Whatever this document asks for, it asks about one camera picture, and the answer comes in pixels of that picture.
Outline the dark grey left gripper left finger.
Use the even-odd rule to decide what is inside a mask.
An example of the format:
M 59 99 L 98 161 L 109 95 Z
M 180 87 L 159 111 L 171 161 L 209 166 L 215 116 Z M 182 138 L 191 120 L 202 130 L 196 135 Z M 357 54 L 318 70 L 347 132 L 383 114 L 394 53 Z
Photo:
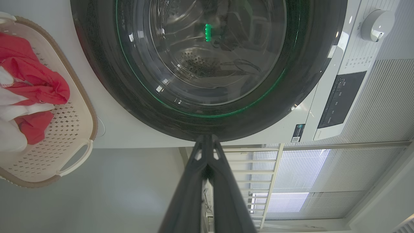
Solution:
M 196 140 L 160 225 L 160 233 L 201 233 L 202 187 L 206 180 L 206 148 L 210 145 L 210 135 L 201 135 Z

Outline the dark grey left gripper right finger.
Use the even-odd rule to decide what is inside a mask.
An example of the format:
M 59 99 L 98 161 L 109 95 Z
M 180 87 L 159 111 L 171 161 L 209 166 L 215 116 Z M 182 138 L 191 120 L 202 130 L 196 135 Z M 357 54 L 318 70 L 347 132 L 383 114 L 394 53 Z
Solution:
M 213 186 L 216 233 L 256 233 L 247 205 L 216 136 L 207 135 L 208 179 Z

